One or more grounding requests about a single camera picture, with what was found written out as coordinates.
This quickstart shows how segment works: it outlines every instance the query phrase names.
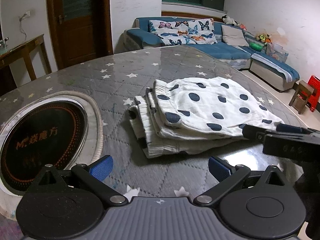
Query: polka dot cloth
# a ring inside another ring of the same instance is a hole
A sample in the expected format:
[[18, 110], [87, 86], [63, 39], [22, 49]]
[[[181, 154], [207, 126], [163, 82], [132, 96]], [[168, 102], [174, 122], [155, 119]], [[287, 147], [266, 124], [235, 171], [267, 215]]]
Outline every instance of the polka dot cloth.
[[153, 93], [165, 125], [195, 133], [237, 137], [244, 123], [270, 130], [283, 123], [231, 79], [184, 78], [168, 84], [156, 80]]
[[154, 82], [128, 118], [147, 158], [198, 154], [243, 139], [245, 124], [275, 130], [283, 121], [238, 83], [221, 77]]

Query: green toy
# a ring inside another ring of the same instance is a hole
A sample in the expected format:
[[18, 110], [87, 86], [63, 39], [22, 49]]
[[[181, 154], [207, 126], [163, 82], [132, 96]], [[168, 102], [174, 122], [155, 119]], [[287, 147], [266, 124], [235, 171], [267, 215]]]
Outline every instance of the green toy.
[[254, 42], [251, 42], [250, 43], [250, 48], [252, 48], [252, 49], [254, 49], [254, 50], [256, 50], [256, 51], [262, 51], [262, 46], [260, 46], [259, 44], [256, 44], [256, 43], [254, 43]]

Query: blue sofa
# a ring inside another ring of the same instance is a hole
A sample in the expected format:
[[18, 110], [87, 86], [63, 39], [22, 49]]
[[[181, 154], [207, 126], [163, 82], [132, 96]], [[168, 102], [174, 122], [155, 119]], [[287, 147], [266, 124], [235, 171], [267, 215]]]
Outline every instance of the blue sofa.
[[[161, 39], [149, 32], [149, 20], [162, 20], [165, 22], [193, 20], [179, 17], [140, 17], [136, 18], [134, 28], [124, 31], [124, 46], [128, 51], [156, 48], [165, 46]], [[216, 44], [192, 44], [187, 45], [214, 57], [237, 70], [250, 69], [259, 77], [271, 84], [279, 91], [285, 91], [293, 87], [299, 80], [299, 73], [289, 65], [279, 62], [263, 52], [256, 52], [249, 47], [238, 47], [227, 45], [222, 41], [222, 28], [224, 23], [214, 22], [214, 35]], [[244, 37], [251, 36], [245, 32]]]

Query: window sill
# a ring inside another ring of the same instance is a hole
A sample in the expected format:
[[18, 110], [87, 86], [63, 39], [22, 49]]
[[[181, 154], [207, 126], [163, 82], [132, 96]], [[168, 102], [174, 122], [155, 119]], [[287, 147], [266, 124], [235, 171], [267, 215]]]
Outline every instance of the window sill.
[[188, 4], [188, 3], [162, 1], [162, 4], [181, 5], [181, 6], [186, 6], [186, 7], [194, 7], [194, 8], [205, 9], [205, 10], [210, 10], [210, 11], [214, 11], [214, 12], [220, 12], [220, 13], [227, 14], [227, 11], [225, 11], [225, 10], [224, 11], [220, 11], [220, 10], [217, 10], [217, 9], [212, 9], [212, 8], [208, 8], [208, 7], [204, 7], [204, 6], [200, 6], [200, 5]]

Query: blue gripper pad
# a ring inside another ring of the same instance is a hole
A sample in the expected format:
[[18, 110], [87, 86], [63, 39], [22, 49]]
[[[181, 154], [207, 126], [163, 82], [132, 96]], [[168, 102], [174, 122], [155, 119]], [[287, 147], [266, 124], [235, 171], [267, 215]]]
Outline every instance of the blue gripper pad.
[[113, 159], [111, 156], [107, 157], [103, 161], [97, 161], [97, 165], [90, 168], [90, 175], [94, 176], [96, 179], [103, 181], [113, 169]]
[[214, 158], [210, 158], [208, 161], [208, 167], [210, 173], [219, 181], [223, 181], [227, 177], [231, 176], [231, 170], [227, 168], [223, 163]]
[[280, 123], [277, 125], [276, 131], [277, 132], [302, 133], [302, 128]]

